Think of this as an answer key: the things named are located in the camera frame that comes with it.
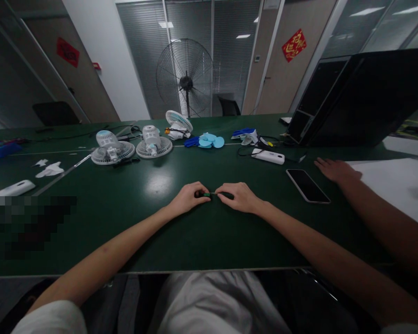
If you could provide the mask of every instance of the smartphone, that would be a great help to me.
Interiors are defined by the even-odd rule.
[[[308,203],[330,204],[331,201],[310,176],[301,169],[287,169],[287,174]]]

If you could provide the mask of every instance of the blue clip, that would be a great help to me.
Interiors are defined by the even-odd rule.
[[[185,147],[198,146],[200,145],[199,142],[200,142],[200,137],[192,137],[184,142],[184,146]]]
[[[255,131],[254,128],[244,128],[242,130],[234,131],[234,133],[232,134],[232,136],[233,137],[237,137],[237,136],[240,136],[240,135],[246,135],[246,134],[253,133],[254,131]]]

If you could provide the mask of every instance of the white device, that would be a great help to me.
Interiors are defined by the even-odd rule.
[[[188,119],[184,118],[181,114],[173,110],[166,112],[167,123],[170,124],[169,137],[171,140],[183,139],[183,137],[189,138],[190,133],[193,131],[193,126]]]
[[[308,203],[330,204],[331,201],[313,181],[312,178],[302,169],[287,169],[287,174],[303,199]]]
[[[158,129],[153,125],[143,127],[143,140],[136,146],[136,153],[144,159],[152,159],[169,153],[172,142],[160,137]]]
[[[27,191],[35,188],[34,183],[30,180],[23,180],[16,184],[0,190],[0,197],[2,196],[19,196]]]
[[[118,141],[116,136],[108,131],[102,130],[96,134],[99,148],[91,154],[91,160],[97,165],[112,165],[122,159],[130,158],[135,153],[135,146],[126,141]]]
[[[276,163],[278,165],[283,165],[285,162],[285,156],[281,153],[275,153],[270,151],[264,151],[260,148],[254,148],[254,151],[252,151],[253,158],[269,161]]]

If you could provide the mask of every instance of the white fan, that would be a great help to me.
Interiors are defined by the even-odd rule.
[[[99,148],[91,154],[91,160],[97,165],[113,165],[122,159],[130,158],[135,153],[135,146],[126,141],[118,141],[116,136],[102,130],[96,134]]]
[[[140,158],[151,159],[169,153],[172,142],[160,137],[158,129],[153,125],[143,127],[143,140],[136,146],[136,153]]]
[[[182,139],[183,137],[190,137],[190,133],[194,128],[192,124],[181,114],[173,110],[168,110],[166,112],[166,120],[167,123],[170,124],[169,137],[172,140]]]

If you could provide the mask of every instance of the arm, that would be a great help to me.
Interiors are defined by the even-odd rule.
[[[418,277],[418,223],[387,203],[361,180],[362,173],[343,161],[314,162],[341,188],[350,205],[388,252]]]
[[[336,287],[353,298],[382,326],[418,324],[418,301],[377,270],[332,240],[256,197],[244,183],[216,190],[234,195],[220,200],[233,209],[258,215],[270,223]]]
[[[199,190],[209,192],[200,182],[185,185],[168,206],[96,249],[46,289],[27,314],[57,300],[69,300],[81,306],[113,277],[156,231],[194,206],[210,201],[208,197],[195,198],[194,194]]]

